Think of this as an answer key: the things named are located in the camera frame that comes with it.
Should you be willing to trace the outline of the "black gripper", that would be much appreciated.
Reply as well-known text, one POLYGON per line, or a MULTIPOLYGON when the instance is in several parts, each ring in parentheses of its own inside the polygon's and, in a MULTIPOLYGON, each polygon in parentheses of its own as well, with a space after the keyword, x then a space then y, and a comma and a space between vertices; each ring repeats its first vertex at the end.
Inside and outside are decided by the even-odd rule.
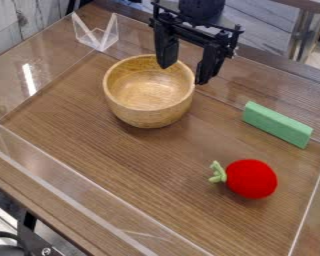
POLYGON ((150 4, 157 64, 167 69, 176 63, 179 40, 200 46, 204 51, 195 83, 207 84, 217 75, 224 59, 233 57, 243 26, 225 18, 224 1, 152 1, 150 4))

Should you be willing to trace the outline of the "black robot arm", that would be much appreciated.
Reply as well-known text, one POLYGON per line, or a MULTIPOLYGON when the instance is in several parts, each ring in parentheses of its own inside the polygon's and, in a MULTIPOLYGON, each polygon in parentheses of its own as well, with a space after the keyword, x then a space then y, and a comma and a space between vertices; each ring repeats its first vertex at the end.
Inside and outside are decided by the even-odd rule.
POLYGON ((195 83, 204 85, 220 71, 227 58, 235 56, 240 24, 223 17, 225 0, 152 0, 149 26, 154 34, 157 64, 169 68, 179 59, 179 40, 203 48, 195 83))

